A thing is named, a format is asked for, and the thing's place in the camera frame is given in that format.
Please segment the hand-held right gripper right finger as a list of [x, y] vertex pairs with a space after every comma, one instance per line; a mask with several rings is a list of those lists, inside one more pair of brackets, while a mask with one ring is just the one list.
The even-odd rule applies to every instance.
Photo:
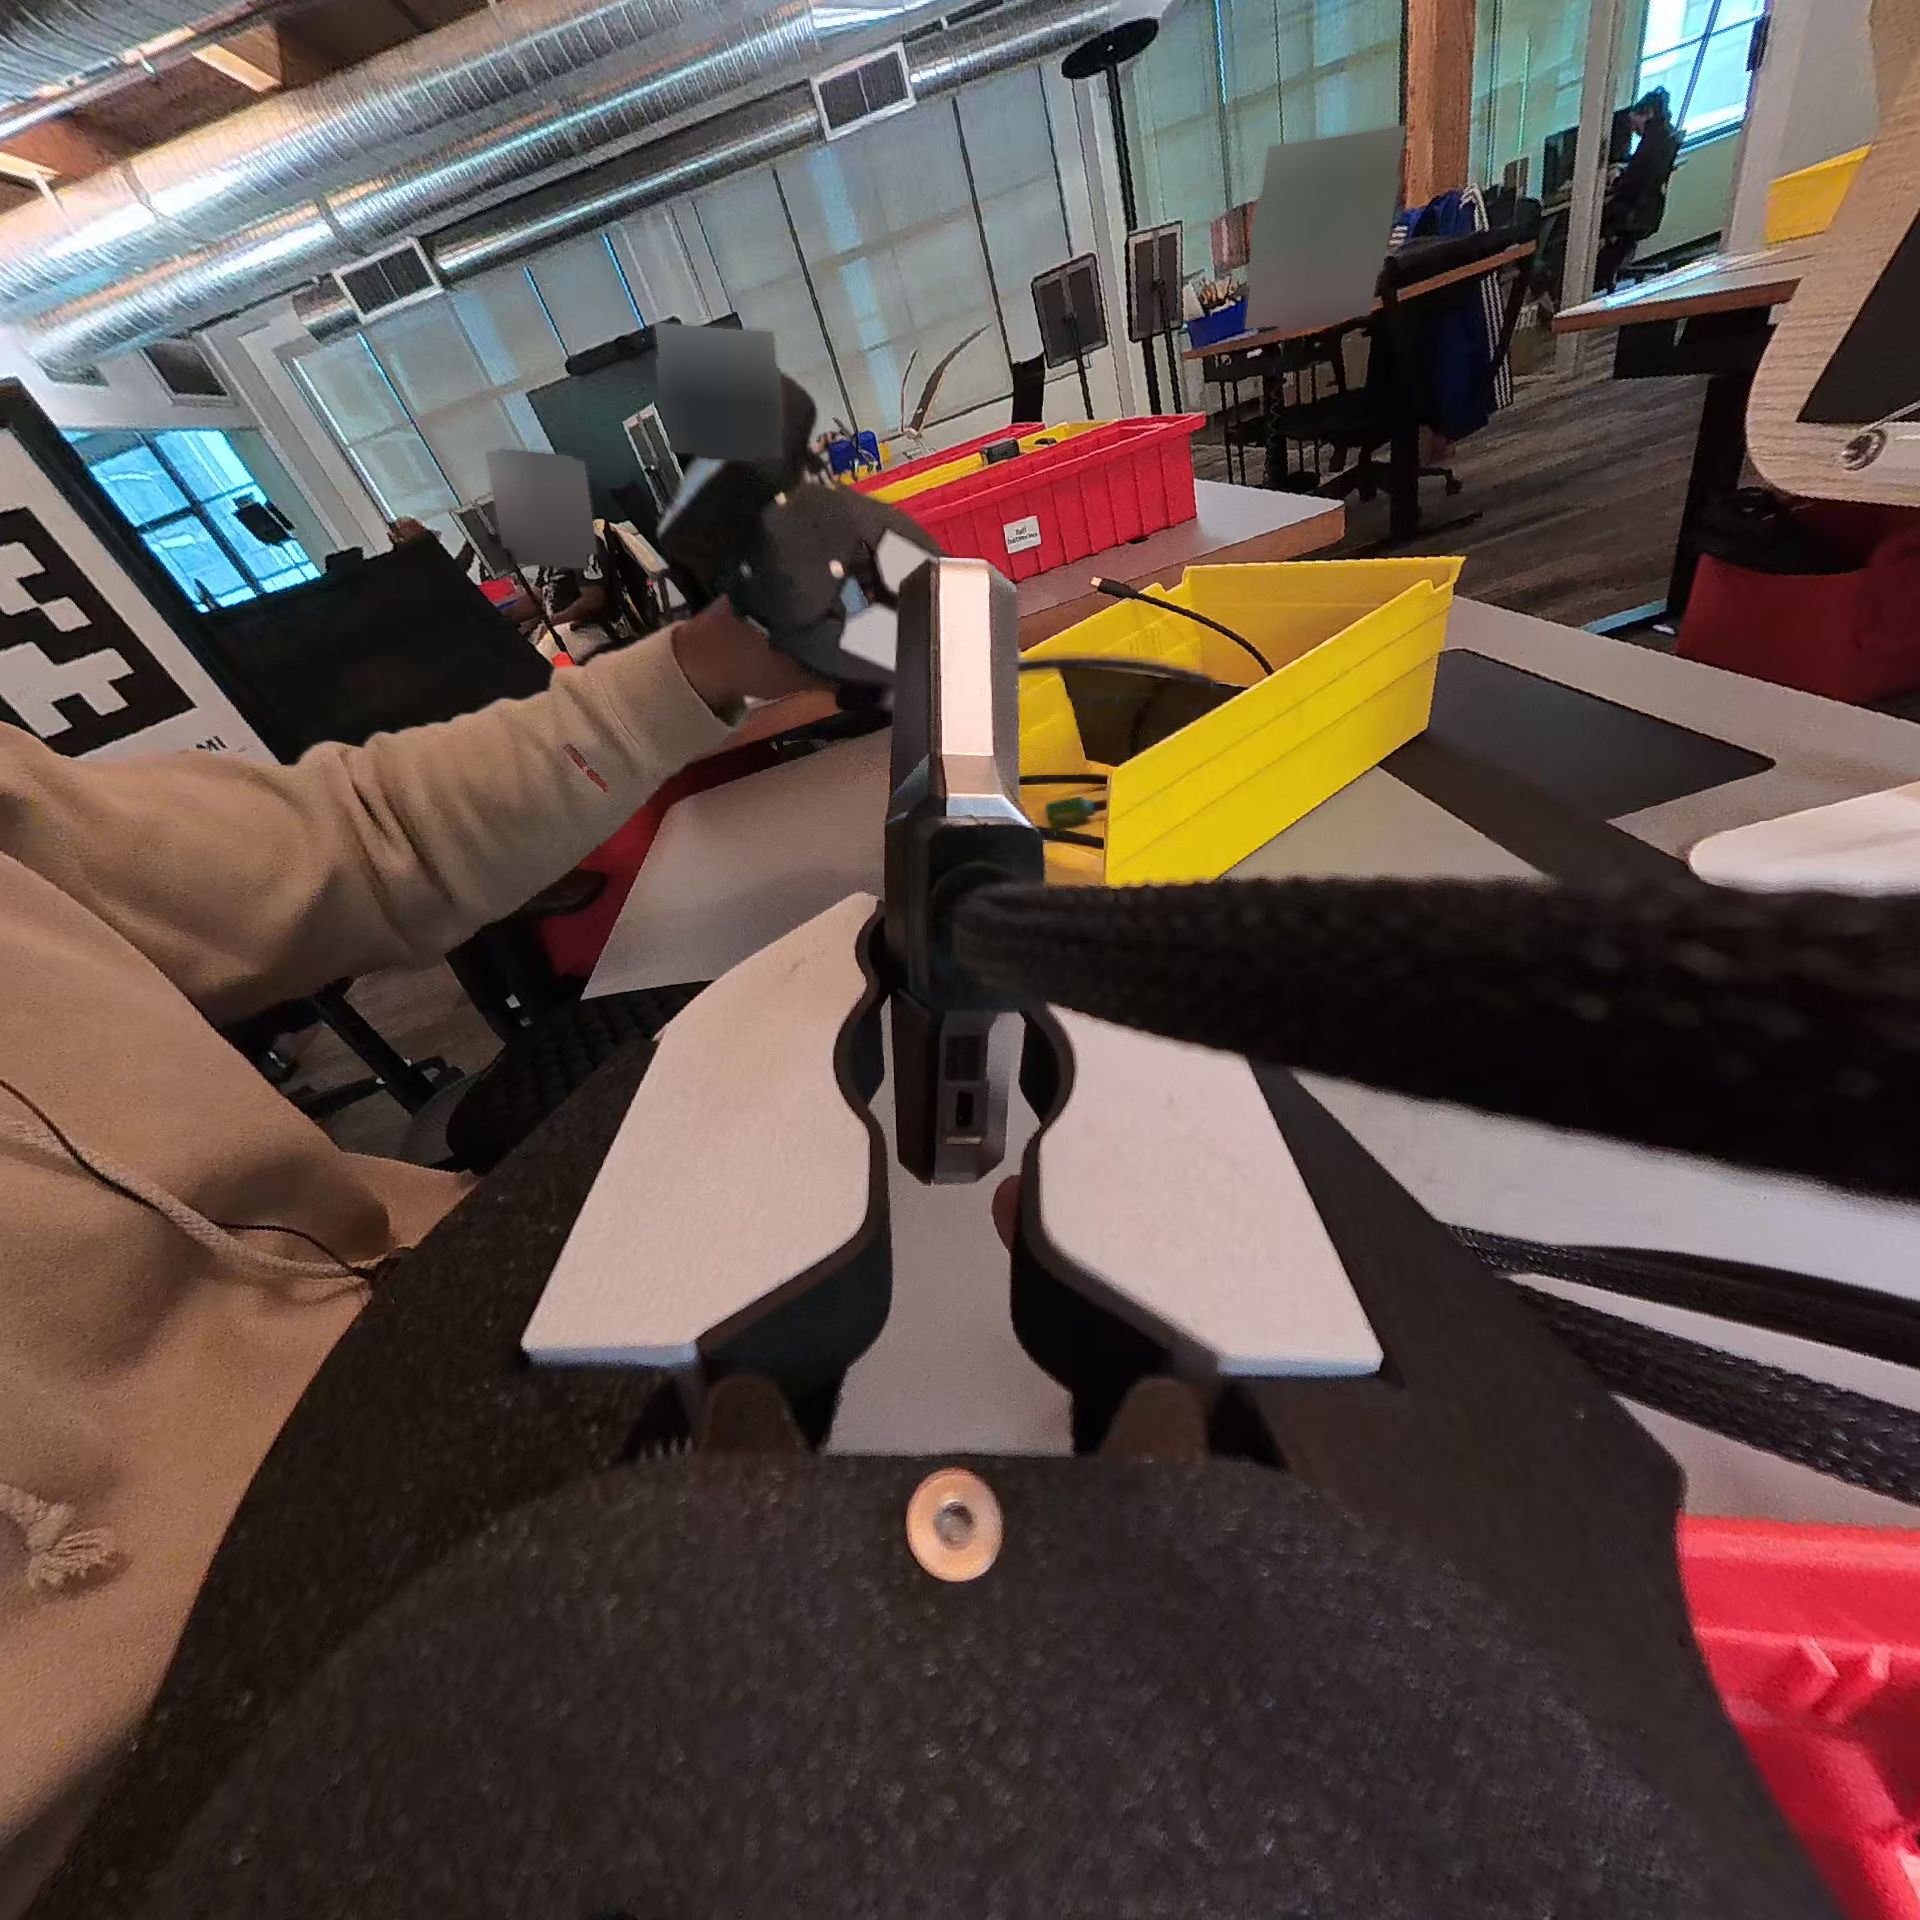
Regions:
[[1049, 1011], [1060, 1095], [1028, 1145], [1034, 1252], [1204, 1381], [1367, 1381], [1382, 1347], [1236, 1055]]

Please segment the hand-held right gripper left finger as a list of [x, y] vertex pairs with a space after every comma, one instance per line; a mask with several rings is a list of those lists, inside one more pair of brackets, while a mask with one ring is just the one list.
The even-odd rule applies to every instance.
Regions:
[[847, 894], [661, 1028], [521, 1331], [528, 1362], [681, 1375], [883, 1222], [882, 1134], [844, 1059], [878, 910]]

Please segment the yellow plastic bin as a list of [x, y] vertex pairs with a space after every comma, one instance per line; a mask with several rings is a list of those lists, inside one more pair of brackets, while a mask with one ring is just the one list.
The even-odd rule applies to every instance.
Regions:
[[[1176, 604], [1221, 621], [1274, 664], [1170, 613], [1107, 604], [1019, 661], [1019, 776], [1105, 771], [1102, 849], [1042, 841], [1052, 887], [1207, 883], [1426, 733], [1457, 556], [1190, 566]], [[1120, 766], [1079, 744], [1070, 666], [1204, 677], [1242, 692]]]
[[1772, 180], [1764, 205], [1764, 248], [1804, 242], [1831, 229], [1870, 145], [1800, 167]]
[[844, 484], [862, 497], [900, 506], [921, 495], [966, 482], [989, 468], [1006, 466], [1025, 455], [1071, 444], [1114, 424], [1114, 420], [1019, 422]]

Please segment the red plastic bin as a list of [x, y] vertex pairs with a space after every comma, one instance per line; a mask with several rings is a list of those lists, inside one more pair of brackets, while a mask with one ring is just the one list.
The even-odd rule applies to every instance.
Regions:
[[1918, 1535], [1683, 1517], [1721, 1709], [1838, 1911], [1918, 1914]]

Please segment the person's left forearm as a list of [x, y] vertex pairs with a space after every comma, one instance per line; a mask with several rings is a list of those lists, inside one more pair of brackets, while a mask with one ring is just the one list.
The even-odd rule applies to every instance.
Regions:
[[4, 1045], [154, 995], [228, 1020], [448, 955], [725, 746], [680, 627], [294, 765], [71, 760], [4, 731]]

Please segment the person's left hand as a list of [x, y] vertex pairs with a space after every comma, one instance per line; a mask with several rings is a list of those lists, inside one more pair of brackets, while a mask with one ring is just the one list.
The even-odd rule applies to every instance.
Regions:
[[685, 685], [720, 719], [780, 733], [840, 713], [825, 681], [782, 655], [725, 596], [681, 623], [673, 637]]

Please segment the long red bin white label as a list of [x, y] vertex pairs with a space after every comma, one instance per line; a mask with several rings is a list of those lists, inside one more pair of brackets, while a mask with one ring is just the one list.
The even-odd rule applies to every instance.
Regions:
[[1201, 413], [1137, 417], [992, 466], [966, 482], [882, 505], [953, 560], [1013, 585], [1195, 517], [1191, 440]]

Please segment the black tablet on pole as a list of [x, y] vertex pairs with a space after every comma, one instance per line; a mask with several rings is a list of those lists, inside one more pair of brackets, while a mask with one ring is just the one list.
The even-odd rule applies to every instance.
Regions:
[[1110, 347], [1097, 256], [1081, 253], [1045, 268], [1032, 278], [1030, 298], [1043, 371], [1071, 369], [1083, 417], [1094, 420], [1090, 360]]
[[1183, 411], [1178, 334], [1185, 325], [1185, 229], [1181, 222], [1158, 222], [1125, 234], [1124, 253], [1124, 329], [1140, 350], [1145, 399], [1151, 417], [1167, 418]]

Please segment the black monitor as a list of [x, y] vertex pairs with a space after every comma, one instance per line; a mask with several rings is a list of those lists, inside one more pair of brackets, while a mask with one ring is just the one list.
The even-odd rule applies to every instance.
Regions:
[[423, 541], [201, 613], [193, 637], [284, 763], [530, 698], [553, 678], [515, 625]]

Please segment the rectangular air vent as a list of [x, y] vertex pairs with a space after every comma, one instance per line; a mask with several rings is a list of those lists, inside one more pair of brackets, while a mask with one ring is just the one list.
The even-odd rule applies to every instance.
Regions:
[[431, 255], [406, 238], [329, 272], [357, 325], [387, 319], [443, 292]]
[[819, 132], [827, 143], [897, 118], [916, 106], [916, 89], [902, 43], [810, 76]]

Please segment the black floor lamp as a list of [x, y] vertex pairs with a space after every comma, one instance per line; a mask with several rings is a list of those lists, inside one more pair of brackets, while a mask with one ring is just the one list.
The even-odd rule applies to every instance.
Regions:
[[1110, 329], [1115, 394], [1125, 417], [1161, 411], [1155, 339], [1134, 337], [1134, 237], [1142, 229], [1136, 182], [1128, 68], [1151, 46], [1159, 17], [1145, 5], [1114, 5], [1107, 21], [1061, 61], [1071, 89], [1088, 201], [1097, 229], [1097, 255], [1110, 278]]

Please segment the person's beige hoodie torso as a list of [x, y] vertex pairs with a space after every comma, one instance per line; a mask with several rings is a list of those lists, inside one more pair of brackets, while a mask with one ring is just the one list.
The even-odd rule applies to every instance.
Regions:
[[215, 1033], [407, 962], [367, 902], [142, 925], [4, 855], [4, 1917], [154, 1707], [237, 1503], [365, 1271], [451, 1175], [342, 1152]]

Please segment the framed marker sign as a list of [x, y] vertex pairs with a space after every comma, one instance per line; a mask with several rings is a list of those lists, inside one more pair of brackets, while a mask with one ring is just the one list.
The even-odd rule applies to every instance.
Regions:
[[2, 385], [2, 719], [73, 760], [276, 763], [201, 615], [13, 378]]

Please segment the wooden desk black legs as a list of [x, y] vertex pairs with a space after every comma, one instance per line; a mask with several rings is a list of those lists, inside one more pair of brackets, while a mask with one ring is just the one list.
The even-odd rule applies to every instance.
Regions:
[[1606, 638], [1675, 638], [1692, 596], [1708, 512], [1741, 488], [1747, 466], [1745, 409], [1769, 340], [1775, 309], [1794, 298], [1817, 238], [1757, 253], [1713, 253], [1559, 311], [1559, 340], [1611, 334], [1613, 381], [1702, 376], [1687, 492], [1663, 596], [1589, 625]]

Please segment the silver air duct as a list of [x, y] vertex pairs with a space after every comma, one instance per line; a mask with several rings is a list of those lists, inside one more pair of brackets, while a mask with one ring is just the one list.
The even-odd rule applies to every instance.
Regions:
[[902, 43], [917, 108], [1112, 7], [492, 5], [5, 210], [4, 326], [88, 371], [407, 238], [468, 278], [827, 143], [833, 66]]

